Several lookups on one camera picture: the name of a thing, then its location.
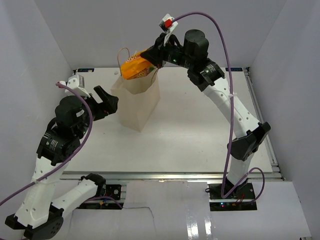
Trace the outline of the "orange snack pack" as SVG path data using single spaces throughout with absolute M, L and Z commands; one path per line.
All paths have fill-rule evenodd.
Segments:
M 140 51 L 130 56 L 120 67 L 120 72 L 125 80 L 146 77 L 156 67 L 148 60 L 141 57 L 141 54 L 146 51 Z

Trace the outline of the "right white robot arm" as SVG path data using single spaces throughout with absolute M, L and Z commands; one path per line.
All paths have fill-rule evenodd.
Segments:
M 201 30 L 191 29 L 183 44 L 172 34 L 162 33 L 141 57 L 158 69 L 171 63 L 187 70 L 189 80 L 219 109 L 230 124 L 221 197 L 238 199 L 252 172 L 251 160 L 271 126 L 254 117 L 232 90 L 232 79 L 208 57 L 209 41 Z

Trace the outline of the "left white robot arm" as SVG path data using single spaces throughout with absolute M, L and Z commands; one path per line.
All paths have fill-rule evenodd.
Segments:
M 91 94 L 75 90 L 63 97 L 40 140 L 31 182 L 21 189 L 27 191 L 26 196 L 19 209 L 5 219 L 11 229 L 22 230 L 26 240 L 52 239 L 73 210 L 86 201 L 99 200 L 106 195 L 106 179 L 90 173 L 82 176 L 75 188 L 53 199 L 62 173 L 84 147 L 93 122 L 118 110 L 118 97 L 108 94 L 99 85 L 94 91 L 100 103 Z

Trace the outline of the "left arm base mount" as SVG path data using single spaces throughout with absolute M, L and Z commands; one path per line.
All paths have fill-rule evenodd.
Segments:
M 78 209 L 82 210 L 121 210 L 126 197 L 126 186 L 108 184 L 103 198 L 82 203 Z

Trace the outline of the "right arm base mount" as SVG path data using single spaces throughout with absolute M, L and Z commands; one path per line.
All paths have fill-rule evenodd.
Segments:
M 235 211 L 257 211 L 258 207 L 252 202 L 256 195 L 251 183 L 245 184 L 236 192 L 226 198 L 221 197 L 222 184 L 209 184 L 205 192 L 209 195 L 209 207 L 211 212 L 235 212 Z

